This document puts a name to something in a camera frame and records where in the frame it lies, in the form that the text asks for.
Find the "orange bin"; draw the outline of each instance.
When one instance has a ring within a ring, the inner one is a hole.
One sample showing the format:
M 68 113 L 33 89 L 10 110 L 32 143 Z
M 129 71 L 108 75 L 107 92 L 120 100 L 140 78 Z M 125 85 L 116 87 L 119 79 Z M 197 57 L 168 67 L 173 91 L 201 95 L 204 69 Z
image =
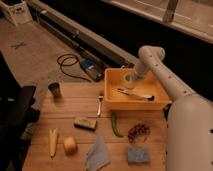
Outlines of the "orange bin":
M 131 91 L 135 94 L 154 95 L 153 101 L 140 100 L 118 92 L 117 88 L 125 87 L 125 74 L 131 71 L 132 69 L 122 68 L 105 70 L 104 97 L 107 108 L 112 110 L 162 110 L 171 103 L 167 93 L 151 71 L 148 72 L 144 80 L 137 82 Z

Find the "black cable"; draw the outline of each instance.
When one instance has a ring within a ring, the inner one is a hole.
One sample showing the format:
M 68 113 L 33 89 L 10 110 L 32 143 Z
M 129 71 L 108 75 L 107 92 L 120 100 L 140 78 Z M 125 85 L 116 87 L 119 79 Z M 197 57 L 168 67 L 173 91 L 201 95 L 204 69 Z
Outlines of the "black cable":
M 64 64 L 67 60 L 69 59 L 75 59 L 75 61 L 71 64 Z M 61 56 L 58 57 L 57 59 L 57 63 L 60 65 L 60 70 L 63 74 L 69 76 L 69 77 L 72 77 L 72 78 L 77 78 L 77 79 L 82 79 L 82 80 L 85 80 L 85 81 L 88 81 L 88 82 L 92 82 L 91 80 L 87 79 L 87 78 L 84 78 L 84 77 L 79 77 L 79 76 L 76 76 L 76 75 L 71 75 L 71 74 L 68 74 L 66 73 L 64 70 L 63 70 L 63 67 L 71 67 L 77 63 L 79 63 L 80 65 L 80 61 L 78 59 L 78 57 L 74 54 L 71 54 L 71 53 L 67 53 L 67 54 L 63 54 Z

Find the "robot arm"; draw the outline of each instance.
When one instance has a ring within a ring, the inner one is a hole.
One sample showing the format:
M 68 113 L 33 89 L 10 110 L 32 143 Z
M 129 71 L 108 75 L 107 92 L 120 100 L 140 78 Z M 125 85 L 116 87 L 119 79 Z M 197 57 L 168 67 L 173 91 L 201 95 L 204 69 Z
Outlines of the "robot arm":
M 163 48 L 143 46 L 132 79 L 150 69 L 173 101 L 168 115 L 167 171 L 213 170 L 213 107 L 162 62 Z

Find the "blue sponge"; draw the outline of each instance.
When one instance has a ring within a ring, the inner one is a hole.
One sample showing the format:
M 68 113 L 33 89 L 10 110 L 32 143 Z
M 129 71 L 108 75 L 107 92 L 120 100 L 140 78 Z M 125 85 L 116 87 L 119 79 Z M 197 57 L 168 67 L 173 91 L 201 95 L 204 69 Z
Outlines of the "blue sponge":
M 147 163 L 149 162 L 149 151 L 141 147 L 128 148 L 128 163 Z

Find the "gray towel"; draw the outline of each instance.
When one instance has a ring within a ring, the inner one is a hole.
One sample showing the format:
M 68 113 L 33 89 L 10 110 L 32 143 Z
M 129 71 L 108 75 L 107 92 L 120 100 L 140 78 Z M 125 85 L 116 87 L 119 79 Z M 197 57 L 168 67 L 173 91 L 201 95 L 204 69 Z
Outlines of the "gray towel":
M 86 154 L 86 169 L 96 171 L 111 162 L 109 153 L 101 133 L 98 133 L 95 144 Z

